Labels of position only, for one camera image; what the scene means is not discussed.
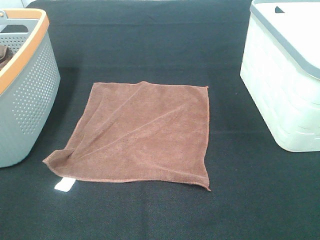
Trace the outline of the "grey perforated laundry basket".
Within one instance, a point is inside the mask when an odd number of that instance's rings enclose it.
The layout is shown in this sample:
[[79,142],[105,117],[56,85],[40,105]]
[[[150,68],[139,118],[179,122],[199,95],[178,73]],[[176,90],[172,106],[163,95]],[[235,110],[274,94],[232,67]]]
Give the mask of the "grey perforated laundry basket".
[[2,8],[0,45],[11,60],[0,70],[0,166],[21,162],[31,151],[54,104],[60,73],[42,9]]

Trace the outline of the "brown towel in basket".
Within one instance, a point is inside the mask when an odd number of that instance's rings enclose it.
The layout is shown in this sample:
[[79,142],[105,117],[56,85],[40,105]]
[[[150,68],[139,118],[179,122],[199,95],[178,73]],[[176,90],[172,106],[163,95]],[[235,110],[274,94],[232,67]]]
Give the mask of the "brown towel in basket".
[[5,65],[12,59],[13,57],[12,50],[5,45],[0,46],[0,70],[2,70]]

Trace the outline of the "brown microfibre towel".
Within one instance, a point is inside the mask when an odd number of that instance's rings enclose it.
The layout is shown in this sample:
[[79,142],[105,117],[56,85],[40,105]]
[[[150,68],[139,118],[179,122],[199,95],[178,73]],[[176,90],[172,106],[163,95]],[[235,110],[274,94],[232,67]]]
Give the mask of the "brown microfibre towel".
[[208,189],[209,123],[206,86],[96,82],[66,146],[44,163],[56,175],[80,181]]

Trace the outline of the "white basket with grey rim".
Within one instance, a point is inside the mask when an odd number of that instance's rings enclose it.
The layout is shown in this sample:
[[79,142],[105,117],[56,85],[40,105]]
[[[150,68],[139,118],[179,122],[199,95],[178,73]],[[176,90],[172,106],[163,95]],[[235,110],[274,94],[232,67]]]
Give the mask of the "white basket with grey rim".
[[275,142],[320,149],[320,3],[254,0],[240,77]]

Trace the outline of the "black table cloth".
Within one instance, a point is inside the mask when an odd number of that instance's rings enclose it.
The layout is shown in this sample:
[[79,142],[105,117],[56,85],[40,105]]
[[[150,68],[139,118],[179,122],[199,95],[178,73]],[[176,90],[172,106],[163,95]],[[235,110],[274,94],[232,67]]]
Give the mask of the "black table cloth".
[[[317,240],[320,154],[274,141],[240,78],[248,0],[37,0],[60,72],[30,154],[0,170],[3,240]],[[43,163],[65,147],[95,82],[207,86],[210,190],[77,181]]]

